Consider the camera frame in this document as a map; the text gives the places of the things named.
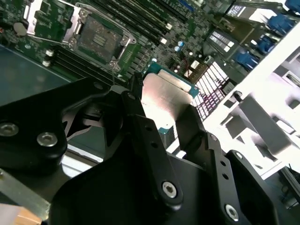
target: black plastic part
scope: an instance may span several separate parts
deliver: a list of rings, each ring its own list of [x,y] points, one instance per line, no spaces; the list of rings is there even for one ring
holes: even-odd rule
[[[128,81],[128,89],[134,96],[142,99],[143,86],[143,75],[139,72],[135,72]]]
[[[189,105],[176,121],[176,127],[180,148],[187,153],[184,158],[201,166],[207,173],[208,186],[212,188],[210,197],[214,203],[211,209],[216,212],[217,223],[232,221],[225,211],[229,204],[239,215],[236,224],[249,225],[241,213],[230,161],[223,156],[219,140],[205,131],[196,108]]]
[[[0,123],[14,123],[19,132],[12,137],[0,136],[0,167],[32,173],[53,172],[67,149],[62,116],[107,92],[86,79],[2,106]],[[54,133],[58,138],[51,149],[37,142],[37,136],[43,132]]]
[[[52,202],[49,225],[199,225],[213,221],[205,215],[203,202],[209,198],[199,191],[206,183],[199,167],[169,156],[186,194],[182,207],[166,214],[154,201],[141,161],[128,144],[124,139],[111,159],[66,183]]]
[[[231,162],[242,212],[251,224],[298,224],[244,156],[241,159],[231,150],[226,157]]]

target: silver metal surface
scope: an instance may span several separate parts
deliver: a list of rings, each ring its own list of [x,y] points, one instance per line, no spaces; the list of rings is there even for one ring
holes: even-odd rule
[[[40,40],[43,40],[43,41],[49,41],[49,42],[57,43],[57,44],[60,44],[60,45],[66,45],[67,44],[67,43],[62,43],[60,41],[54,41],[54,40],[47,39],[47,38],[42,38],[42,37],[36,37],[36,36],[31,36],[31,37],[35,38],[35,39],[40,39]]]
[[[237,152],[236,155],[237,155],[240,159],[243,159],[242,154],[240,154],[239,152]]]
[[[191,101],[192,96],[154,73],[144,79],[142,105],[157,128],[170,129]]]
[[[13,123],[1,123],[0,124],[0,136],[11,137],[19,132],[17,125]]]
[[[73,14],[72,14],[72,17],[71,17],[71,23],[72,23],[72,26],[67,29],[67,32],[62,40],[62,42],[64,43],[69,43],[70,42],[70,39],[72,38],[73,34],[75,33],[75,31],[78,29],[78,26],[81,26],[81,23],[79,21],[79,18],[80,18],[80,10],[81,8],[80,7],[77,7],[77,6],[74,6],[74,11],[73,11]]]
[[[191,86],[185,83],[184,81],[176,78],[175,76],[169,74],[168,72],[161,70],[158,74],[159,77],[163,78],[164,80],[170,82],[171,84],[175,85],[176,87],[184,90],[186,93],[189,93],[191,90]]]
[[[169,198],[175,198],[177,195],[176,187],[168,181],[163,183],[163,191]]]
[[[42,220],[48,219],[50,203],[27,186],[0,169],[0,192],[17,204],[27,208]]]
[[[234,222],[238,222],[239,220],[239,215],[238,212],[235,210],[235,208],[231,205],[226,205],[225,206],[225,210],[227,215],[234,221]]]
[[[29,5],[26,5],[24,10],[23,18],[28,21],[27,34],[34,36],[35,28],[37,25],[37,19],[35,18],[35,14],[37,11],[41,9],[43,0],[34,0]]]
[[[57,137],[54,133],[44,132],[37,136],[37,142],[41,146],[52,147],[57,143]]]
[[[71,38],[69,39],[69,43],[68,43],[69,48],[72,49],[72,50],[75,50],[76,45],[77,45],[77,40],[76,40],[76,38],[75,38],[75,37],[71,37]]]

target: cable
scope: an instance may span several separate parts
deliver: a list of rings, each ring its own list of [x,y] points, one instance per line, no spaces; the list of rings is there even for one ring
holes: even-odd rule
[[[293,205],[291,205],[288,210],[290,210],[295,204],[297,204],[298,202],[295,202]]]

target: electronic component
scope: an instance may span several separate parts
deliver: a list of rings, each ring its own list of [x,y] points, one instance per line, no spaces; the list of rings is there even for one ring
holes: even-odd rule
[[[285,6],[294,12],[300,13],[300,2],[298,0],[286,0]]]
[[[272,16],[268,20],[268,26],[276,33],[285,36],[296,24],[294,20],[289,19],[283,14]]]
[[[249,52],[238,52],[235,54],[235,60],[241,64],[245,69],[251,71],[254,69],[259,60]]]
[[[21,22],[15,22],[14,23],[14,31],[19,36],[26,36],[27,35],[27,29]]]
[[[256,47],[263,54],[267,54],[275,47],[275,42],[268,36],[263,36],[257,41]]]
[[[212,26],[205,12],[194,3],[190,0],[19,2],[14,7],[24,22],[3,14],[0,22],[14,25],[15,32],[1,38],[13,41],[11,48],[40,63],[44,61],[44,54],[54,57],[47,51],[49,44],[69,48],[89,64],[86,66],[96,65],[105,72],[113,70],[115,80],[129,79],[132,69],[145,71],[153,58],[165,68],[169,68],[170,59],[174,59],[180,68],[172,68],[172,71],[178,70],[176,74],[183,77],[187,71],[183,58],[189,61],[190,52],[194,56],[200,51],[199,43]],[[26,44],[34,48],[23,51]],[[63,65],[52,62],[50,70],[67,77],[81,77],[76,70],[67,69],[81,65],[61,63]]]
[[[77,40],[77,49],[91,51],[100,60],[108,63],[116,54],[122,35],[105,27],[92,17],[88,17]]]

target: ram slot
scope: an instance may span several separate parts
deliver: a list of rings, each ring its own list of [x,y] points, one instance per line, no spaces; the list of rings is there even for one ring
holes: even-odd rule
[[[122,21],[125,23],[128,27],[132,28],[133,30],[139,32],[140,34],[144,35],[146,38],[148,38],[150,41],[152,41],[154,44],[159,45],[160,44],[160,38],[149,33],[147,30],[145,30],[144,27],[138,26],[138,24],[135,24],[135,22],[131,21],[129,18],[127,18],[125,15],[121,14],[118,10],[113,8],[110,5],[103,4],[102,2],[99,2],[98,0],[92,0],[94,4],[96,4],[99,8],[103,8],[105,11],[110,13],[112,16],[114,16],[116,19]]]
[[[144,29],[148,30],[149,33],[154,34],[157,37],[161,37],[164,34],[161,33],[160,30],[157,30],[152,27],[151,24],[148,23],[148,21],[143,20],[142,18],[138,18],[134,12],[128,10],[125,8],[125,6],[121,5],[119,2],[116,2],[115,0],[110,0],[109,4],[117,9],[119,12],[125,14],[130,20],[134,21],[135,23],[139,24]]]
[[[108,86],[113,85],[113,75],[61,47],[55,50],[53,65],[68,71],[77,79],[94,77]],[[115,78],[114,81],[117,85],[126,86],[125,83],[118,78]]]
[[[181,22],[186,23],[188,19],[182,15],[181,13],[177,12],[175,9],[173,9],[171,6],[169,6],[167,3],[165,3],[162,0],[153,0],[157,4],[157,6],[161,7],[163,10],[174,16],[175,18],[179,19]]]
[[[142,5],[132,1],[132,0],[118,0],[121,2],[121,4],[127,8],[129,8],[131,11],[133,11],[138,16],[142,17],[144,20],[146,20],[148,23],[150,23],[152,26],[155,26],[159,30],[163,31],[164,34],[166,34],[169,30],[166,28],[168,22],[164,22],[161,20],[161,18],[155,17],[155,15],[151,14],[147,9],[143,8]]]

